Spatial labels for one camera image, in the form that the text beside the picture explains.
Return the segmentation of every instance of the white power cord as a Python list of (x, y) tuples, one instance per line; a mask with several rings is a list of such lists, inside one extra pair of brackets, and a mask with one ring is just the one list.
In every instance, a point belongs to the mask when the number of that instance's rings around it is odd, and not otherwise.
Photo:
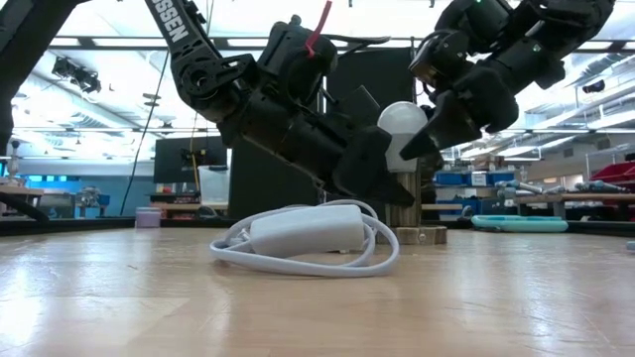
[[(359, 207), (371, 216), (361, 213)], [(369, 267), (378, 231), (388, 239), (392, 253), (384, 262)], [(352, 199), (255, 214), (234, 224), (209, 247), (214, 258), (254, 270), (332, 278), (385, 275), (399, 259), (395, 234), (377, 219), (377, 213), (368, 204)], [(363, 253), (354, 261), (338, 266), (285, 259), (350, 249), (363, 249)]]

